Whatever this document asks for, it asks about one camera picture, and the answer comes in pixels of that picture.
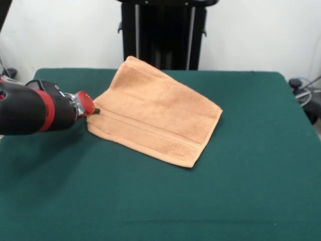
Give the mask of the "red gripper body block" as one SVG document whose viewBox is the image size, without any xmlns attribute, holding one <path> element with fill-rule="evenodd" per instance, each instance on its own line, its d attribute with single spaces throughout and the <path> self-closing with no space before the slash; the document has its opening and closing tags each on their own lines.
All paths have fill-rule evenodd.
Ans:
<svg viewBox="0 0 321 241">
<path fill-rule="evenodd" d="M 95 112 L 93 100 L 85 91 L 76 93 L 76 107 L 78 116 L 88 116 Z"/>
</svg>

